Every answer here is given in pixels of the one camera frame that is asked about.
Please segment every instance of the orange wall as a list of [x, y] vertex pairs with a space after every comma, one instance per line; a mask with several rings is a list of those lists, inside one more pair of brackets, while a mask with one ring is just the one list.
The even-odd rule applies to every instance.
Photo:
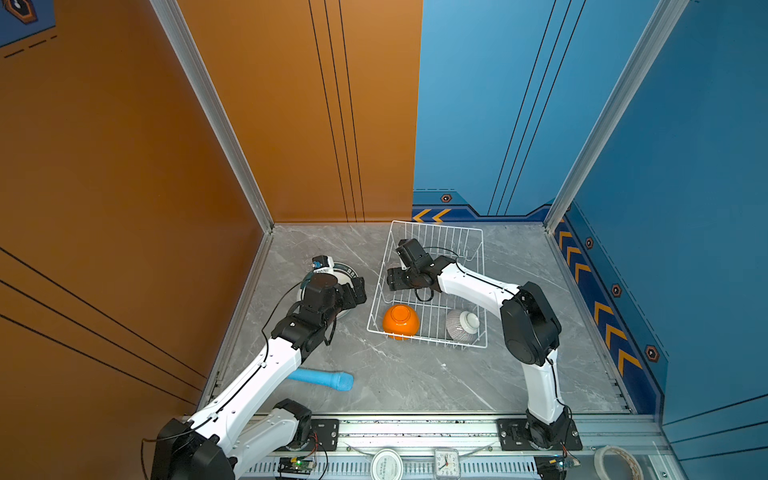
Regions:
[[0, 49], [0, 478], [143, 478], [261, 231], [150, 3], [55, 7]]
[[421, 2], [179, 3], [276, 222], [410, 218]]

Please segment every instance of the marble surface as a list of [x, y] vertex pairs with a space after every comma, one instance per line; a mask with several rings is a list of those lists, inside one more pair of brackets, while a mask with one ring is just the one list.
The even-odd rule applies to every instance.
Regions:
[[[562, 324], [559, 376], [574, 412], [626, 412], [618, 387], [598, 357], [584, 319], [568, 291], [540, 224], [480, 224], [485, 274], [505, 282], [538, 283]], [[263, 347], [260, 329], [275, 302], [309, 271], [315, 255], [352, 266], [366, 279], [369, 301], [344, 316], [330, 346], [321, 345], [303, 367], [344, 371], [355, 377], [349, 392], [287, 379], [262, 411], [291, 398], [314, 412], [524, 412], [528, 402], [522, 368], [505, 348], [501, 323], [488, 315], [488, 348], [453, 349], [399, 342], [366, 329], [384, 254], [388, 223], [277, 226], [247, 318], [223, 376], [226, 385]], [[272, 326], [296, 300], [290, 293]]]

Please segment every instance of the black mounting plate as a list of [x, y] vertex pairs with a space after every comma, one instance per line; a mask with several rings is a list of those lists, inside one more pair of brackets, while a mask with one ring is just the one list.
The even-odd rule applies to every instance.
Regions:
[[[568, 437], [565, 439], [565, 448], [578, 452], [584, 447], [581, 444], [581, 437], [576, 429], [576, 423], [569, 420]], [[502, 450], [505, 452], [538, 452], [539, 449], [531, 445], [530, 436], [526, 425], [527, 419], [498, 419], [496, 420], [496, 429], [498, 431], [498, 440], [502, 443]]]
[[[310, 420], [310, 439], [306, 446], [301, 449], [302, 452], [311, 452], [315, 448], [315, 433], [320, 446], [326, 452], [335, 452], [339, 443], [339, 420], [338, 419], [312, 419]], [[275, 452], [289, 452], [285, 447], [280, 447]]]

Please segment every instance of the orange bowl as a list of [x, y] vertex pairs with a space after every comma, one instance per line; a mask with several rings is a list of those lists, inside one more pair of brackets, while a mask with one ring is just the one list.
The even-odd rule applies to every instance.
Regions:
[[[382, 326], [387, 333], [414, 336], [419, 331], [421, 323], [418, 313], [410, 306], [393, 305], [384, 313]], [[395, 340], [402, 340], [400, 336], [391, 337]]]

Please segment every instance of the wire basket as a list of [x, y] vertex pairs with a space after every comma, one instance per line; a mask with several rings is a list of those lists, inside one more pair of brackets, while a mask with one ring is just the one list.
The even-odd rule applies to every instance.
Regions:
[[[467, 227], [448, 227], [434, 223], [412, 223], [395, 220], [389, 228], [389, 238], [384, 249], [382, 267], [379, 271], [379, 281], [373, 295], [371, 314], [368, 317], [368, 331], [381, 333], [399, 339], [419, 342], [441, 343], [443, 346], [472, 346], [484, 349], [488, 346], [488, 328], [485, 309], [456, 295], [435, 292], [428, 302], [422, 302], [416, 296], [415, 290], [391, 291], [386, 284], [387, 270], [393, 266], [400, 267], [400, 258], [396, 248], [400, 240], [416, 238], [433, 257], [446, 255], [456, 260], [466, 268], [485, 275], [485, 257], [483, 252], [482, 230]], [[421, 298], [429, 298], [429, 291], [420, 292]], [[414, 336], [403, 336], [387, 333], [382, 327], [384, 313], [395, 304], [412, 307], [419, 315], [420, 327]], [[448, 336], [445, 328], [445, 317], [451, 310], [467, 310], [478, 316], [480, 328], [477, 336], [471, 342], [459, 342]]]

